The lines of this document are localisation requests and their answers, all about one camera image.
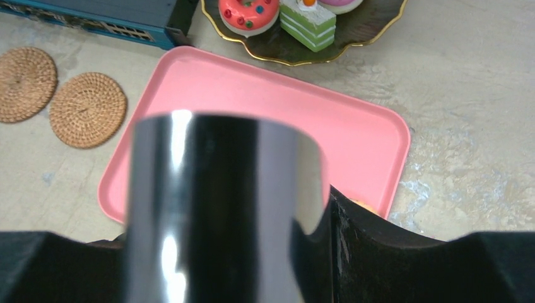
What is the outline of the pink serving tray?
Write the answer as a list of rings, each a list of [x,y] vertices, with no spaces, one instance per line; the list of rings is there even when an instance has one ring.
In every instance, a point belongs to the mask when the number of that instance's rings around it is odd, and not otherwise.
[[[410,146],[393,110],[193,48],[159,60],[132,119],[177,109],[265,117],[311,135],[328,181],[387,218]]]

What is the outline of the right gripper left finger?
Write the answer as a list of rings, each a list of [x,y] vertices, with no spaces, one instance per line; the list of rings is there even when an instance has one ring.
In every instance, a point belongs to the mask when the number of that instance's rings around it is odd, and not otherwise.
[[[1,302],[120,302],[123,245],[1,232]]]

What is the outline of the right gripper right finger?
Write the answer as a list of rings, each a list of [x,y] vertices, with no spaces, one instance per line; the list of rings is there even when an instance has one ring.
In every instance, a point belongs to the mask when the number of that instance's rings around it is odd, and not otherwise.
[[[474,232],[440,241],[331,189],[317,229],[307,235],[294,222],[292,239],[305,302],[534,301],[533,232]]]

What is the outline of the golden bread bun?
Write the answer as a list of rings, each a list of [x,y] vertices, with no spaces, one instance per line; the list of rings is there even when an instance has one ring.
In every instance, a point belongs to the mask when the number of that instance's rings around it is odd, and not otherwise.
[[[372,212],[373,214],[375,215],[379,215],[377,210],[373,207],[373,206],[370,206],[362,201],[359,201],[359,200],[356,200],[356,199],[351,199],[352,202],[354,202],[356,205],[359,205],[361,206],[362,208]]]

